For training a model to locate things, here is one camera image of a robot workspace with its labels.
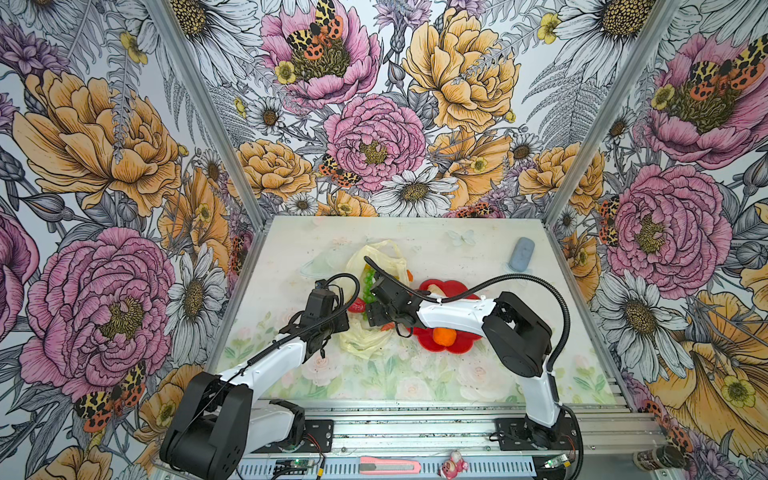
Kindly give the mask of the yellowish plastic bag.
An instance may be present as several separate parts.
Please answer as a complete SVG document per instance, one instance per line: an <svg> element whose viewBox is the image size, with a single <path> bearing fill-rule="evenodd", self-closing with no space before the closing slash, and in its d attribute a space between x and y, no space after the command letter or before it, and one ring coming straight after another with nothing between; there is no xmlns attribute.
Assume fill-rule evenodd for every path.
<svg viewBox="0 0 768 480"><path fill-rule="evenodd" d="M374 297L372 295L368 297L360 295L360 276L364 267L368 265L365 262L366 257L372 259L379 267L400 282L406 285L411 283L412 276L407 269L407 260L395 241L383 240L377 243L366 244L352 255L347 262L345 271L357 278L360 284L357 298L363 299L367 305L374 301ZM394 324L390 323L383 327L371 328L365 312L348 312L348 315L349 329L340 334L339 342L341 349L364 360L370 360L373 356L380 354L395 333Z"/></svg>

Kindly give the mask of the white fake garlic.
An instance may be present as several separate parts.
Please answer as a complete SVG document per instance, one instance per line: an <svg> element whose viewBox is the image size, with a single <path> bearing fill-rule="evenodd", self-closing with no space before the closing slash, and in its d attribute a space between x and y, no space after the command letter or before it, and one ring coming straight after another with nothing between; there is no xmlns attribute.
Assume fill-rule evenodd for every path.
<svg viewBox="0 0 768 480"><path fill-rule="evenodd" d="M443 290L442 290L442 289L441 289L441 288L440 288L438 285L436 285L436 284L431 284L431 285L429 285L429 286L427 287L427 290L428 290L428 291L429 291L429 292L430 292L432 295L435 295L435 296L437 296L437 297L441 297L441 298L446 298L446 297L447 297L447 295L445 294L445 292L444 292L444 291L443 291Z"/></svg>

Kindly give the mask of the orange fake tangerine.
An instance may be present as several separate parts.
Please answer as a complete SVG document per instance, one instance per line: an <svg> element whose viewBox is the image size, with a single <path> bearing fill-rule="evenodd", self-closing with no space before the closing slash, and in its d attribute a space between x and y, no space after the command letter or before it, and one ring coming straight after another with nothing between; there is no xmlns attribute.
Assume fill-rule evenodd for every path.
<svg viewBox="0 0 768 480"><path fill-rule="evenodd" d="M457 332L448 328L435 328L432 330L433 341L441 347L451 347L457 339Z"/></svg>

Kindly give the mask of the red flower-shaped plate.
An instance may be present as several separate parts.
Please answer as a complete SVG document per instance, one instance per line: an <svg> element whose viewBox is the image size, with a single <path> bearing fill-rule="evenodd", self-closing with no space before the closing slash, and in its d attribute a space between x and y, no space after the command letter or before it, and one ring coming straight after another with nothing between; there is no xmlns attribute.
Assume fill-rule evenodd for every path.
<svg viewBox="0 0 768 480"><path fill-rule="evenodd" d="M435 280L424 281L420 290L426 290L441 297L451 297L464 293L468 288L461 282L455 280ZM469 352L474 343L481 339L479 335L448 329L448 328L413 328L418 343L427 351L443 352L462 355Z"/></svg>

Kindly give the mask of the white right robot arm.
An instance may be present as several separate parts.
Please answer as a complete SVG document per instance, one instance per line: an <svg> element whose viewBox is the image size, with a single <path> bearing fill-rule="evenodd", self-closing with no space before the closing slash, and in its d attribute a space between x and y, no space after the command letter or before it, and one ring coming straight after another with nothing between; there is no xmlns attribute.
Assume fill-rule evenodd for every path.
<svg viewBox="0 0 768 480"><path fill-rule="evenodd" d="M505 280L533 282L559 304L563 330L556 344L552 328L521 297L503 291L494 299L472 296ZM387 273L376 273L370 288L375 301L366 307L373 327L395 323L419 333L454 330L486 339L504 367L519 378L528 429L553 431L563 417L553 367L570 335L570 313L563 296L545 280L528 274L502 275L453 297L417 291Z"/></svg>

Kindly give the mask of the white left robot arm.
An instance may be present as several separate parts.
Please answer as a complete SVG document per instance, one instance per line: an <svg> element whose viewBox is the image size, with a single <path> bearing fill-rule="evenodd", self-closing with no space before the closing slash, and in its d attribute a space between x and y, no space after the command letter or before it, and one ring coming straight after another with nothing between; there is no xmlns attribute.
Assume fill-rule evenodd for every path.
<svg viewBox="0 0 768 480"><path fill-rule="evenodd" d="M260 400L278 380L320 352L331 336L349 328L343 290L318 284L306 306L250 359L219 374L206 371L187 385L160 447L160 461L198 479L228 479L242 457L269 444L297 443L304 409Z"/></svg>

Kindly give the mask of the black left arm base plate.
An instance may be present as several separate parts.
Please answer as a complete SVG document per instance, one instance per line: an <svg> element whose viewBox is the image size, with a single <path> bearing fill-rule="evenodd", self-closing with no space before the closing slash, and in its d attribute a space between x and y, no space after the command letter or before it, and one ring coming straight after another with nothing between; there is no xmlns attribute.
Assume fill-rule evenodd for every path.
<svg viewBox="0 0 768 480"><path fill-rule="evenodd" d="M296 434L288 439L290 453L330 453L333 446L335 422L330 419L308 419L299 422Z"/></svg>

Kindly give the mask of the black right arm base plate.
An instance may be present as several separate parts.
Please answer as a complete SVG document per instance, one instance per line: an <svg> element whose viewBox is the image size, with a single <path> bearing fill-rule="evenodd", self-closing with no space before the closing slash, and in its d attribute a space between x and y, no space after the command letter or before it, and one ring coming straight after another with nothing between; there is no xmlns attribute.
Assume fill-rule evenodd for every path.
<svg viewBox="0 0 768 480"><path fill-rule="evenodd" d="M559 420L552 427L543 427L525 418L497 418L495 430L489 435L502 451L575 451L581 437L570 418Z"/></svg>

